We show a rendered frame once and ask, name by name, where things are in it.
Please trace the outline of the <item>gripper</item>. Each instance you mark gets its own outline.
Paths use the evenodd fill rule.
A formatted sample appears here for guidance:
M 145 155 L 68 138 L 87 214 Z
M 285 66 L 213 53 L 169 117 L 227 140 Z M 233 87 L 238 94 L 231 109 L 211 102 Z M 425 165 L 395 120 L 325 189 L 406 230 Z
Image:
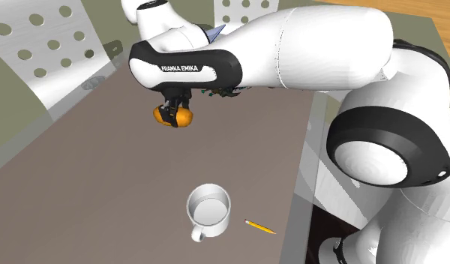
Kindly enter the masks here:
M 169 87 L 165 88 L 161 94 L 165 99 L 165 104 L 162 106 L 162 119 L 172 127 L 177 128 L 178 122 L 176 120 L 176 115 L 179 104 L 187 110 L 190 109 L 189 103 L 192 98 L 191 89 Z

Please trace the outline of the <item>orange round fruit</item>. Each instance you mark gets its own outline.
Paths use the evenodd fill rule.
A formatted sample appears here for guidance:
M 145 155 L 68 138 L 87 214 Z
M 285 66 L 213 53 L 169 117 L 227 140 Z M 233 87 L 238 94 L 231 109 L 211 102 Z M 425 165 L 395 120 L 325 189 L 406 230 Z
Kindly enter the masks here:
M 170 124 L 166 123 L 165 121 L 163 121 L 162 119 L 162 106 L 157 106 L 154 111 L 153 111 L 153 116 L 155 118 L 155 120 L 159 123 L 161 123 L 162 125 L 166 125 L 166 126 L 170 126 L 172 127 Z M 193 120 L 193 113 L 189 110 L 189 109 L 185 109 L 181 106 L 178 107 L 178 112 L 176 115 L 176 120 L 178 122 L 178 127 L 177 128 L 184 128 L 187 127 Z

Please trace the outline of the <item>small green plant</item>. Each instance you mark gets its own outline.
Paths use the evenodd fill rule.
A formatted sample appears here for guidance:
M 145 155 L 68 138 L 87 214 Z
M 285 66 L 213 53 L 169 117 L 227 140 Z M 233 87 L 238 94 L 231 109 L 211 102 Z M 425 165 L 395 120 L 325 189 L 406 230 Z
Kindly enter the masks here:
M 212 88 L 202 89 L 203 94 L 207 93 L 209 97 L 219 95 L 222 98 L 232 98 L 241 94 L 242 90 L 250 89 L 250 86 L 235 87 L 235 88 Z

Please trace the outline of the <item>blue pointed object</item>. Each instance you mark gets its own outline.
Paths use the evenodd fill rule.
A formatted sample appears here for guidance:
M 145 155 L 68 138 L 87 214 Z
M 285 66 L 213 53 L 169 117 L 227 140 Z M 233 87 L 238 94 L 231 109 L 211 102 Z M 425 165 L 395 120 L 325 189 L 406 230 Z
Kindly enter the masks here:
M 211 44 L 219 36 L 219 34 L 225 27 L 226 25 L 223 24 L 218 27 L 205 30 L 205 35 L 208 38 L 208 42 Z

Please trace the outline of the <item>brown table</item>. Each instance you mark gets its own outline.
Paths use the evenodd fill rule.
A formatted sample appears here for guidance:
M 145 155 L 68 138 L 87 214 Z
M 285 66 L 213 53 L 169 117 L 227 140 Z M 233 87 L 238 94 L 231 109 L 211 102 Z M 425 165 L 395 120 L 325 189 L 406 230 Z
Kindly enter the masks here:
M 166 127 L 122 67 L 0 169 L 0 264 L 278 264 L 312 99 L 194 91 L 192 124 Z M 207 183 L 229 225 L 195 242 L 186 203 Z

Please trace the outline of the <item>white mug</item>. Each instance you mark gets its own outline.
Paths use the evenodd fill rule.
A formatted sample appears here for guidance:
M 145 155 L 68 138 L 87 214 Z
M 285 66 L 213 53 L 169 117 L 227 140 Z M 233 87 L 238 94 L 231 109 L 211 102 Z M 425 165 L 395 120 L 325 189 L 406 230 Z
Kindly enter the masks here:
M 187 216 L 193 225 L 191 238 L 202 242 L 204 238 L 221 235 L 230 222 L 230 195 L 220 185 L 207 183 L 196 187 L 187 198 Z

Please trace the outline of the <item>white chair with round holes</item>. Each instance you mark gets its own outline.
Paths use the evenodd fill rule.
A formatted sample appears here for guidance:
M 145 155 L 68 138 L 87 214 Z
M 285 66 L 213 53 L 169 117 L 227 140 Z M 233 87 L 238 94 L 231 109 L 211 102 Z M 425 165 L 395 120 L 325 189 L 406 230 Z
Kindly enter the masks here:
M 214 24 L 239 24 L 278 10 L 279 0 L 214 0 Z
M 115 71 L 81 0 L 0 0 L 0 58 L 47 109 Z

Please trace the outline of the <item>yellow pencil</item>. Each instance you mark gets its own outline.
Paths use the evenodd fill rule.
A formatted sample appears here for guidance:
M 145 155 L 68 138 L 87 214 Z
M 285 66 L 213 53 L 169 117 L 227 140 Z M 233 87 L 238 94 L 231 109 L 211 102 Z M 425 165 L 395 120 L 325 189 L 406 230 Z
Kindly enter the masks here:
M 263 225 L 260 225 L 260 224 L 258 224 L 258 223 L 255 223 L 255 222 L 253 222 L 253 221 L 251 221 L 251 220 L 244 219 L 244 222 L 245 222 L 247 225 L 251 226 L 251 227 L 257 228 L 258 230 L 262 230 L 263 232 L 270 233 L 270 234 L 273 234 L 273 235 L 276 235 L 276 234 L 277 234 L 277 233 L 276 233 L 275 231 L 273 231 L 272 229 L 269 229 L 268 227 L 263 226 Z

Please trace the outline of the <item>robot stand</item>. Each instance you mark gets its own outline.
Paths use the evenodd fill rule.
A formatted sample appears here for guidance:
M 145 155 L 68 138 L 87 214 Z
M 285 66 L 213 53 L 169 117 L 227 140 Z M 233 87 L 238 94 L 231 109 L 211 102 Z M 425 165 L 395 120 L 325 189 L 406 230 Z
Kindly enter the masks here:
M 344 237 L 359 231 L 355 226 L 313 205 L 305 264 L 319 264 L 318 250 L 328 238 Z

